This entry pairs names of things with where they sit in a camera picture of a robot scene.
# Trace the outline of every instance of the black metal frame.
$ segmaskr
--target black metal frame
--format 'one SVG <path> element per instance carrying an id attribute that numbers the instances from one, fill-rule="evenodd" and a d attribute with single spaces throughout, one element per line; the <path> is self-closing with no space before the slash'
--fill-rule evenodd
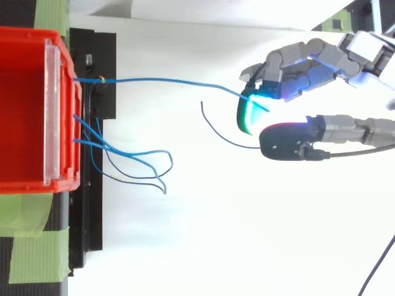
<path id="1" fill-rule="evenodd" d="M 116 34 L 70 29 L 70 53 L 77 76 L 116 77 L 116 46 Z M 92 56 L 92 64 L 87 63 L 87 55 Z M 82 116 L 96 132 L 96 118 L 101 129 L 103 119 L 115 119 L 115 97 L 114 84 L 83 84 Z M 94 149 L 93 157 L 102 169 L 102 151 Z M 102 174 L 91 163 L 90 148 L 81 145 L 81 186 L 70 193 L 70 275 L 74 268 L 84 267 L 86 252 L 96 250 L 102 250 Z"/>

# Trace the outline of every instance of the gray robot arm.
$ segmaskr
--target gray robot arm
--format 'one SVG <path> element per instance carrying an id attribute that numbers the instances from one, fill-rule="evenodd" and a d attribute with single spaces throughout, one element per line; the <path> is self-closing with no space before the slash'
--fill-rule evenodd
<path id="1" fill-rule="evenodd" d="M 285 101 L 337 77 L 356 87 L 378 82 L 395 90 L 394 53 L 395 40 L 374 33 L 348 33 L 338 46 L 312 39 L 307 44 L 296 43 L 272 51 L 264 64 L 245 69 L 240 79 L 247 82 L 248 88 L 262 82 L 254 94 Z M 307 123 L 283 123 L 264 129 L 260 135 L 262 153 L 275 160 L 323 160 L 330 158 L 330 153 L 314 150 L 315 142 L 351 141 L 374 147 L 395 144 L 392 120 L 359 120 L 348 115 L 308 119 Z"/>

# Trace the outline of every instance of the blue wire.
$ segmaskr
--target blue wire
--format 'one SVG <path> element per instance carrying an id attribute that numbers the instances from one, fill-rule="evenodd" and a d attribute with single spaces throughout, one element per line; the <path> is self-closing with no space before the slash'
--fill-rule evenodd
<path id="1" fill-rule="evenodd" d="M 148 162 L 145 162 L 144 160 L 138 159 L 137 157 L 133 157 L 133 156 L 129 155 L 128 153 L 125 153 L 125 152 L 122 152 L 122 151 L 121 152 L 114 151 L 114 150 L 112 150 L 112 149 L 110 149 L 110 148 L 108 148 L 106 146 L 97 144 L 97 143 L 92 142 L 92 141 L 84 141 L 84 140 L 74 139 L 74 142 L 80 143 L 80 144 L 83 144 L 83 145 L 88 145 L 88 146 L 91 146 L 91 147 L 97 147 L 97 148 L 100 148 L 102 150 L 106 150 L 106 151 L 112 152 L 114 154 L 118 154 L 118 155 L 130 158 L 132 160 L 136 160 L 137 162 L 142 163 L 143 165 L 146 165 L 147 167 L 151 168 L 154 171 L 155 179 L 157 179 L 163 185 L 163 187 L 164 187 L 164 194 L 167 193 L 166 184 L 162 181 L 160 176 L 158 176 L 158 174 L 156 172 L 156 169 L 152 165 L 150 165 Z"/>
<path id="2" fill-rule="evenodd" d="M 203 109 L 203 102 L 200 102 L 201 105 L 201 109 L 202 109 L 202 115 L 204 117 L 204 119 L 206 120 L 206 122 L 209 124 L 209 126 L 212 128 L 212 130 L 218 135 L 220 136 L 221 139 L 225 140 L 226 142 L 235 145 L 237 147 L 241 147 L 241 148 L 247 148 L 247 149 L 260 149 L 260 147 L 249 147 L 249 146 L 244 146 L 244 145 L 240 145 L 240 144 L 236 144 L 230 140 L 228 140 L 227 138 L 225 138 L 224 136 L 222 136 L 211 124 L 211 122 L 207 119 L 206 115 L 204 114 L 204 109 Z"/>
<path id="3" fill-rule="evenodd" d="M 91 139 L 88 137 L 88 135 L 86 134 L 86 132 L 84 131 L 83 133 L 84 133 L 85 137 L 89 140 L 89 142 L 91 142 Z M 110 178 L 110 179 L 113 179 L 113 180 L 115 180 L 115 181 L 118 181 L 118 182 L 121 182 L 121 183 L 125 183 L 125 184 L 154 186 L 154 187 L 156 187 L 156 188 L 159 188 L 159 189 L 163 192 L 163 194 L 166 194 L 165 190 L 163 190 L 160 186 L 158 186 L 158 185 L 156 185 L 156 184 L 127 182 L 127 181 L 119 180 L 119 179 L 117 179 L 117 178 L 114 178 L 114 177 L 112 177 L 112 176 L 106 174 L 105 172 L 103 172 L 102 170 L 99 169 L 99 167 L 96 165 L 96 162 L 94 161 L 94 158 L 93 158 L 93 146 L 91 146 L 91 161 L 92 161 L 93 166 L 95 167 L 95 169 L 97 169 L 97 171 L 98 171 L 100 174 L 102 174 L 102 175 L 104 175 L 104 176 L 106 176 L 106 177 L 108 177 L 108 178 Z"/>
<path id="4" fill-rule="evenodd" d="M 232 91 L 228 88 L 225 88 L 223 86 L 217 85 L 217 84 L 209 84 L 209 83 L 199 83 L 199 82 L 192 82 L 192 81 L 187 81 L 187 80 L 178 80 L 178 79 L 169 79 L 169 78 L 129 78 L 129 79 L 108 79 L 108 80 L 101 80 L 101 79 L 87 79 L 87 78 L 74 78 L 74 81 L 79 81 L 79 82 L 85 82 L 85 83 L 122 83 L 122 82 L 137 82 L 137 81 L 161 81 L 161 82 L 170 82 L 170 83 L 181 83 L 181 84 L 188 84 L 188 85 L 194 85 L 194 86 L 202 86 L 204 88 L 217 88 L 221 89 L 222 91 L 226 91 L 230 94 L 234 94 L 235 96 L 238 96 L 242 98 L 245 101 L 249 101 L 249 98 L 242 95 L 238 94 L 235 91 Z M 262 110 L 269 112 L 265 107 L 259 105 L 256 102 L 252 102 L 255 106 L 258 108 L 261 108 Z"/>
<path id="5" fill-rule="evenodd" d="M 170 156 L 170 152 L 166 150 L 153 150 L 153 151 L 147 151 L 147 152 L 139 152 L 139 153 L 126 153 L 121 150 L 118 150 L 117 148 L 111 146 L 108 142 L 106 142 L 97 132 L 95 132 L 92 127 L 90 127 L 89 124 L 87 124 L 85 121 L 83 121 L 80 117 L 76 116 L 75 114 L 73 115 L 74 119 L 78 120 L 85 128 L 87 128 L 92 134 L 94 134 L 95 137 L 97 137 L 105 146 L 110 148 L 113 151 L 122 153 L 122 154 L 128 154 L 131 156 L 141 156 L 141 155 L 149 155 L 149 154 L 155 154 L 155 153 L 166 153 L 167 155 Z"/>
<path id="6" fill-rule="evenodd" d="M 102 135 L 102 133 L 101 133 L 100 122 L 99 122 L 99 119 L 98 119 L 98 118 L 96 118 L 96 124 L 98 125 L 98 131 L 99 131 L 100 137 L 103 137 L 103 135 Z M 112 166 L 113 166 L 117 171 L 119 171 L 121 174 L 123 174 L 124 176 L 129 177 L 129 178 L 131 178 L 131 179 L 140 179 L 140 180 L 144 180 L 144 179 L 156 179 L 156 177 L 135 177 L 135 176 L 130 176 L 130 175 L 124 173 L 124 172 L 121 171 L 120 168 L 117 167 L 117 166 L 115 165 L 115 163 L 112 161 L 112 159 L 110 158 L 110 154 L 108 153 L 108 151 L 105 150 L 105 152 L 106 152 L 107 158 L 109 159 L 109 161 L 110 161 L 110 163 L 112 164 Z M 159 175 L 159 177 L 165 176 L 165 175 L 166 175 L 169 171 L 171 171 L 172 168 L 173 168 L 173 164 L 174 164 L 174 163 L 173 163 L 173 157 L 172 157 L 172 155 L 171 155 L 170 153 L 168 154 L 168 156 L 169 156 L 170 162 L 171 162 L 172 164 L 171 164 L 170 168 L 169 168 L 167 171 L 165 171 L 163 174 Z"/>
<path id="7" fill-rule="evenodd" d="M 108 147 L 101 146 L 101 145 L 96 144 L 96 143 L 91 142 L 91 141 L 82 141 L 82 140 L 79 140 L 79 139 L 74 139 L 74 142 L 77 142 L 77 143 L 80 143 L 80 144 L 85 144 L 85 145 L 99 147 L 99 148 L 102 148 L 103 150 L 108 150 L 109 152 L 113 152 L 115 154 L 118 154 L 118 155 L 121 155 L 121 156 L 124 156 L 124 157 L 128 157 L 130 159 L 136 160 L 139 163 L 142 163 L 143 165 L 146 165 L 147 167 L 149 167 L 149 168 L 151 168 L 153 170 L 156 179 L 158 179 L 158 181 L 164 186 L 164 191 L 165 191 L 165 194 L 166 194 L 166 192 L 167 192 L 166 184 L 159 177 L 158 173 L 156 172 L 156 169 L 152 165 L 150 165 L 148 162 L 145 162 L 144 160 L 138 159 L 138 158 L 136 158 L 134 156 L 147 155 L 147 154 L 153 154 L 153 153 L 159 153 L 159 152 L 170 154 L 168 151 L 157 150 L 157 151 L 142 152 L 142 153 L 137 153 L 137 154 L 133 154 L 133 153 L 131 154 L 131 153 L 123 152 L 121 150 L 118 150 L 118 149 L 112 147 L 110 144 L 108 144 L 102 137 L 100 137 L 100 135 L 97 134 L 97 132 L 94 131 L 94 129 L 92 129 L 89 126 L 89 124 L 87 124 L 85 121 L 83 121 L 80 117 L 74 115 L 74 118 L 76 120 L 78 120 L 83 126 L 85 126 L 85 128 L 90 130 L 100 141 L 102 141 Z"/>

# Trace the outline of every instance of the green masking tape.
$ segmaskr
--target green masking tape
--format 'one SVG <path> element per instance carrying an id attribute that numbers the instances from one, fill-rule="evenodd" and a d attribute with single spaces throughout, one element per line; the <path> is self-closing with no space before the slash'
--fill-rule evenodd
<path id="1" fill-rule="evenodd" d="M 57 30 L 60 35 L 66 36 L 69 27 L 68 22 L 68 0 L 37 0 L 35 17 L 36 29 Z"/>
<path id="2" fill-rule="evenodd" d="M 0 195 L 0 237 L 39 237 L 53 194 Z"/>
<path id="3" fill-rule="evenodd" d="M 69 270 L 69 229 L 14 239 L 9 284 L 62 282 Z"/>

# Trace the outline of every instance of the transparent plastic lid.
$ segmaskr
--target transparent plastic lid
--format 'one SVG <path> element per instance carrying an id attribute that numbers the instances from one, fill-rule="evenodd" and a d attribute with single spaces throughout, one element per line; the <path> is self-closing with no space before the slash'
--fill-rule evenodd
<path id="1" fill-rule="evenodd" d="M 60 50 L 46 40 L 44 52 L 44 185 L 60 177 Z"/>

